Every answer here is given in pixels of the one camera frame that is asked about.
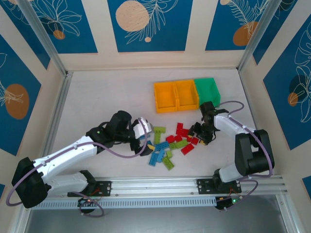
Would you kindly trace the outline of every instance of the white table surface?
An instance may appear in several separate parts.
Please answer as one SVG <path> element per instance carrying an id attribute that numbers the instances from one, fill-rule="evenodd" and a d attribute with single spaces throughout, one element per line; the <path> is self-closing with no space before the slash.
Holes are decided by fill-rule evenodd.
<path id="1" fill-rule="evenodd" d="M 234 114 L 243 124 L 254 127 L 246 97 L 236 69 L 172 68 L 130 69 L 105 71 L 76 71 L 73 74 L 65 107 L 57 131 L 53 152 L 85 135 L 91 128 L 109 121 L 118 110 L 148 119 L 154 126 L 165 126 L 166 133 L 175 134 L 178 122 L 190 128 L 200 122 L 200 110 L 157 114 L 154 98 L 154 82 L 213 77 L 221 94 L 221 102 L 238 100 L 245 108 Z M 229 111 L 238 104 L 226 104 Z M 168 171 L 161 163 L 148 165 L 150 155 L 134 159 L 122 159 L 107 151 L 83 160 L 65 173 L 87 169 L 94 177 L 178 177 L 208 176 L 218 168 L 234 161 L 235 140 L 223 132 L 207 146 L 198 144 L 184 156 L 173 150 L 171 161 L 175 167 Z M 113 150 L 123 155 L 133 155 L 129 144 L 115 145 Z"/>

